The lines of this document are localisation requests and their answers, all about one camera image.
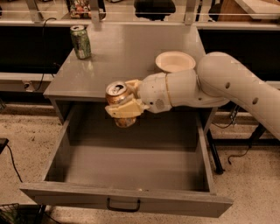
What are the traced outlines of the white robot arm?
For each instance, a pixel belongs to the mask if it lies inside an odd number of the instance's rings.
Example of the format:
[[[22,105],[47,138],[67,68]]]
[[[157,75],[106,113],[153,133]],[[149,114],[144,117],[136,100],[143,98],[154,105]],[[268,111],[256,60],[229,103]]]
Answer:
[[[115,81],[107,86],[106,98],[105,109],[115,119],[132,119],[144,111],[161,113],[178,106],[214,108],[234,102],[280,139],[280,90],[224,52],[206,54],[195,69]]]

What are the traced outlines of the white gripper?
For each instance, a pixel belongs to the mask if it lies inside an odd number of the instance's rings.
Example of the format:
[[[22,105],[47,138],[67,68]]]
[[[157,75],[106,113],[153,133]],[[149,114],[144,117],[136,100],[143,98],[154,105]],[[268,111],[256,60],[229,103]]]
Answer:
[[[161,113],[172,108],[165,73],[149,75],[142,81],[127,80],[126,85],[139,99],[131,98],[120,103],[108,101],[105,109],[111,117],[131,118],[140,116],[146,109],[151,113]]]

